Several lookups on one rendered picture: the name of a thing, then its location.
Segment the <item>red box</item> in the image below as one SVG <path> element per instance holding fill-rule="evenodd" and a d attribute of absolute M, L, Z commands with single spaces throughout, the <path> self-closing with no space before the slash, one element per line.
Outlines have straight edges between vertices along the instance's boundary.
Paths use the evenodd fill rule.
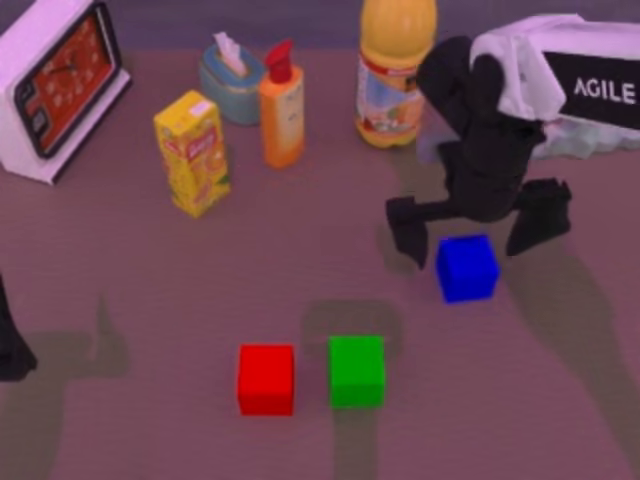
<path fill-rule="evenodd" d="M 293 415 L 291 345 L 241 345 L 237 396 L 243 415 Z"/>

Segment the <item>orange bottle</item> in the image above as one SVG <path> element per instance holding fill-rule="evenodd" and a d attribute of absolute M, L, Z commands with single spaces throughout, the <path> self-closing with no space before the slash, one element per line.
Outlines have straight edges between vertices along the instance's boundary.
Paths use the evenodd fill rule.
<path fill-rule="evenodd" d="M 273 168 L 293 165 L 304 150 L 304 75 L 291 64 L 292 47 L 286 40 L 269 52 L 258 86 L 265 161 Z"/>

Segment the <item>black object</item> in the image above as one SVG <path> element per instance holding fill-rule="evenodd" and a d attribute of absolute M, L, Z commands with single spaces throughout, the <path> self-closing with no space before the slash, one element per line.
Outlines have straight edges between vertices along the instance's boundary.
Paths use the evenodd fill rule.
<path fill-rule="evenodd" d="M 571 191 L 555 179 L 524 182 L 543 124 L 498 111 L 505 77 L 500 62 L 482 55 L 470 68 L 472 41 L 453 37 L 436 46 L 418 69 L 417 84 L 460 137 L 438 146 L 449 198 L 416 204 L 413 197 L 386 202 L 396 248 L 424 268 L 428 256 L 425 223 L 467 218 L 496 222 L 512 211 L 518 218 L 507 242 L 515 256 L 571 229 Z"/>
<path fill-rule="evenodd" d="M 18 332 L 0 276 L 0 382 L 19 382 L 38 367 L 38 360 Z"/>

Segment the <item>tissue box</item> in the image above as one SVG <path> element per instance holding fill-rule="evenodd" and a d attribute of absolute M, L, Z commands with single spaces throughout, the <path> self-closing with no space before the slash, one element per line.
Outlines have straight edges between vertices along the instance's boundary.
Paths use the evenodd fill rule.
<path fill-rule="evenodd" d="M 260 123 L 258 84 L 266 69 L 244 48 L 240 50 L 240 58 L 247 67 L 244 77 L 224 64 L 217 44 L 207 48 L 200 60 L 201 90 L 218 105 L 225 119 L 240 125 L 257 125 Z"/>

